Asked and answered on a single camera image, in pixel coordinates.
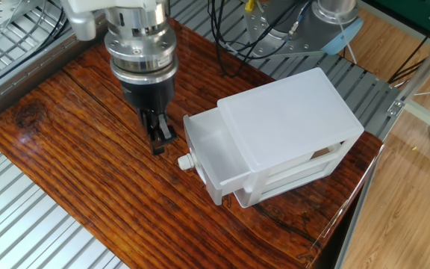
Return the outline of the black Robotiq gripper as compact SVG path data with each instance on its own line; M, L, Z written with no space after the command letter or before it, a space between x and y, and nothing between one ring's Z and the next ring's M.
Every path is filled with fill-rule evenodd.
M149 136L152 154L164 153L165 146L178 137L165 113L175 95L175 77L155 84L130 84L121 81L121 88L125 100L139 109L140 122Z

